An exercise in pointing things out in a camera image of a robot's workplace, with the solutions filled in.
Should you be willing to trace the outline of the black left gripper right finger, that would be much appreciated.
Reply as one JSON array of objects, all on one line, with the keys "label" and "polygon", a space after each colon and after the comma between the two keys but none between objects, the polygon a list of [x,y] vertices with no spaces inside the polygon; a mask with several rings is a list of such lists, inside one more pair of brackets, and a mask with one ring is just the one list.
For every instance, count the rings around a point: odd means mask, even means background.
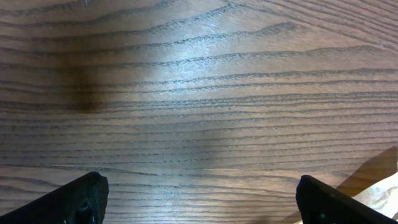
[{"label": "black left gripper right finger", "polygon": [[301,177],[296,202],[303,224],[397,223],[310,175]]}]

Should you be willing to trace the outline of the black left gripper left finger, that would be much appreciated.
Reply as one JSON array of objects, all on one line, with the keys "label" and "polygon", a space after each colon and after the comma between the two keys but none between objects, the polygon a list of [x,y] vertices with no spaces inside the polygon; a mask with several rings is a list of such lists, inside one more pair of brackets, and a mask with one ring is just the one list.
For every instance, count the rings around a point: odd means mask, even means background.
[{"label": "black left gripper left finger", "polygon": [[89,172],[1,216],[1,224],[102,223],[108,202],[106,177]]}]

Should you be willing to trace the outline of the brown white snack packet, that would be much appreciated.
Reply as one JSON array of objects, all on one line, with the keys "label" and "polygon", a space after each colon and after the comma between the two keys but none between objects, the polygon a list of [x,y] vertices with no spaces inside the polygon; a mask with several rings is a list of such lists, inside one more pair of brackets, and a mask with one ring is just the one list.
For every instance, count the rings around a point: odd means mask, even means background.
[{"label": "brown white snack packet", "polygon": [[383,179],[353,198],[369,208],[397,221],[397,176]]}]

